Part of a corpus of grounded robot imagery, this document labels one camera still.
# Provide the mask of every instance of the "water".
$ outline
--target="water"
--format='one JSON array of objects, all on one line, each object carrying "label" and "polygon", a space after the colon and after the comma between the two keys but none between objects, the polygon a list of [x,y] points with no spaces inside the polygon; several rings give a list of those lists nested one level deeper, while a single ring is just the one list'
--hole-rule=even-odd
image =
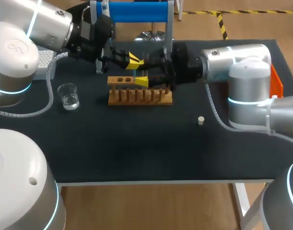
[{"label": "water", "polygon": [[68,94],[62,98],[64,108],[67,110],[75,110],[79,107],[79,97],[75,93]]}]

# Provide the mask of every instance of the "small white cap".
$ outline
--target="small white cap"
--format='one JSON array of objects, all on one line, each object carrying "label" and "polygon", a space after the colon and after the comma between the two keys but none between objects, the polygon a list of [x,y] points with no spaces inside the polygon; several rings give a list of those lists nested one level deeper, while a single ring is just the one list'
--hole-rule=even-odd
[{"label": "small white cap", "polygon": [[205,118],[204,118],[203,116],[200,116],[200,117],[198,118],[198,123],[199,123],[199,125],[203,125],[204,121],[205,121]]}]

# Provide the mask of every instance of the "clear glass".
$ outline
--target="clear glass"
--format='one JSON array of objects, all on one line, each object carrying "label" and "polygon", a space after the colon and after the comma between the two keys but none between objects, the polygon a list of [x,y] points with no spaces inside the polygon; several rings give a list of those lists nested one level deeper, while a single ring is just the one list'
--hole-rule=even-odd
[{"label": "clear glass", "polygon": [[59,86],[57,92],[65,109],[75,110],[79,107],[79,96],[75,84],[63,84]]}]

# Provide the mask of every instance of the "wooden floor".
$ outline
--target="wooden floor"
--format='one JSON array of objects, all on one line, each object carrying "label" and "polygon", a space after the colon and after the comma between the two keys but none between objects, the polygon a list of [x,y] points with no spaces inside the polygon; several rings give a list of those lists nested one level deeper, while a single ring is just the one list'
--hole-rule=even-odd
[{"label": "wooden floor", "polygon": [[[80,3],[48,2],[64,9]],[[293,0],[184,0],[184,10],[293,10]],[[223,20],[229,39],[276,39],[293,73],[293,14],[225,14]],[[133,40],[146,30],[150,30],[148,23],[119,23],[118,40]],[[175,20],[174,37],[222,39],[217,19],[211,15],[184,15],[181,22]],[[263,184],[246,187],[252,203]],[[71,187],[63,193],[66,230],[239,229],[227,184]]]}]

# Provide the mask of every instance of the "white perforated box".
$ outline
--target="white perforated box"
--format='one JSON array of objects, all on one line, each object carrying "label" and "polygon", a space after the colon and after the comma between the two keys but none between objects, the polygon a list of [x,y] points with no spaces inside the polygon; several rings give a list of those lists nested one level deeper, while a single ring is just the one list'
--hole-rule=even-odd
[{"label": "white perforated box", "polygon": [[[34,80],[45,80],[45,73],[47,71],[47,67],[50,64],[51,60],[56,56],[56,52],[51,50],[45,50],[42,47],[38,47],[39,49],[39,66],[34,77]],[[55,76],[56,63],[54,64],[51,71],[51,79]]]}]

